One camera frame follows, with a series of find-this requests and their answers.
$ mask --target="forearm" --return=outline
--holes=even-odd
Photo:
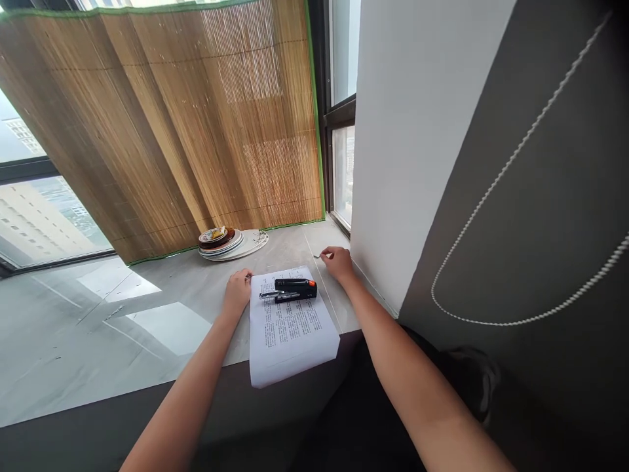
[[[414,419],[423,423],[464,414],[465,405],[441,372],[362,283],[353,279],[343,287],[393,406],[412,412]],[[417,408],[420,402],[426,408]]]
[[[454,388],[360,281],[342,285],[380,383],[427,470],[512,470]]]
[[[214,322],[129,453],[122,472],[183,471],[194,456],[240,313]]]

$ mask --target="stack of papers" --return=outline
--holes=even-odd
[[[326,304],[316,298],[276,304],[260,300],[275,279],[313,279],[305,265],[251,278],[249,365],[252,387],[262,388],[336,359],[340,337]]]

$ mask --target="stapler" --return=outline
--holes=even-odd
[[[316,297],[316,282],[308,279],[277,279],[275,291],[260,294],[260,299],[274,298],[275,303]]]

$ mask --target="bamboo blind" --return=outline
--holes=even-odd
[[[303,0],[9,16],[0,87],[125,262],[323,217]]]

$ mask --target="marble surface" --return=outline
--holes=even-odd
[[[229,276],[244,267],[308,266],[339,334],[359,329],[347,295],[313,258],[349,247],[334,223],[269,236],[230,262],[188,251],[126,267],[114,256],[0,281],[0,427],[176,379],[218,316]],[[248,343],[247,309],[224,365],[247,361]]]

